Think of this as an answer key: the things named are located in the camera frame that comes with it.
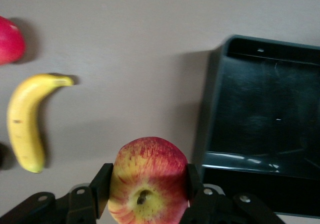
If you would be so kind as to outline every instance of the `yellow banana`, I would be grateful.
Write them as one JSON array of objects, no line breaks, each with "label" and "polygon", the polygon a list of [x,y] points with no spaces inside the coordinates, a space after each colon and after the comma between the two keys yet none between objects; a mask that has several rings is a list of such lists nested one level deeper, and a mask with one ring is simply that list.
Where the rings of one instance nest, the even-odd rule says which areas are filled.
[{"label": "yellow banana", "polygon": [[38,129],[38,107],[56,88],[73,85],[67,76],[37,74],[24,80],[11,96],[7,128],[14,154],[26,170],[39,173],[44,167],[45,152]]}]

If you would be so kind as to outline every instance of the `apple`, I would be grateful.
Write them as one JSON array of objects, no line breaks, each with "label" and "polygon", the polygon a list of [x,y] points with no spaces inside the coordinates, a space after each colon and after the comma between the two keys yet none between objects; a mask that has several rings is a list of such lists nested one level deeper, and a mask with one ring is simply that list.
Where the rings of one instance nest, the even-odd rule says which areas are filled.
[{"label": "apple", "polygon": [[177,224],[188,207],[187,158],[172,143],[144,137],[114,162],[108,209],[119,224]]},{"label": "apple", "polygon": [[20,59],[26,48],[25,40],[18,27],[0,16],[0,65]]}]

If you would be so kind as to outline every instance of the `banana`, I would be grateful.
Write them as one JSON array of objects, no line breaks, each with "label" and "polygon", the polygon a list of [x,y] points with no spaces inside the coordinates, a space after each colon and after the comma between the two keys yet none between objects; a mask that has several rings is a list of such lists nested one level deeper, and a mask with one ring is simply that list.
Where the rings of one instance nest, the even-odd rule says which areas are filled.
[{"label": "banana", "polygon": [[13,92],[8,105],[7,128],[14,154],[22,168],[40,173],[45,152],[38,129],[38,107],[56,88],[73,85],[68,76],[37,74],[24,80]]}]

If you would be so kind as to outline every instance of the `apple stem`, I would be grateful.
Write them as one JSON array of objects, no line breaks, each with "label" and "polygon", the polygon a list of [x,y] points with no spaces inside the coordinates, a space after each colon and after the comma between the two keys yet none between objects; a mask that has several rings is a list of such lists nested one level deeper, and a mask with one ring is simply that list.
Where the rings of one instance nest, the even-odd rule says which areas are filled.
[{"label": "apple stem", "polygon": [[140,195],[138,197],[138,200],[136,201],[138,205],[142,205],[145,203],[146,196],[150,193],[148,190],[143,190],[140,192]]}]

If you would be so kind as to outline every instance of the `black plastic bin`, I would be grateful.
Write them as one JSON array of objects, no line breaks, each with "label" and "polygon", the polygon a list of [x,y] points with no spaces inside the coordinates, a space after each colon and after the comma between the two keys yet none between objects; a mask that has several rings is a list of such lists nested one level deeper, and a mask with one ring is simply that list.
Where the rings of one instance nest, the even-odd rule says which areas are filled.
[{"label": "black plastic bin", "polygon": [[207,72],[193,153],[204,183],[320,217],[320,48],[232,36]]}]

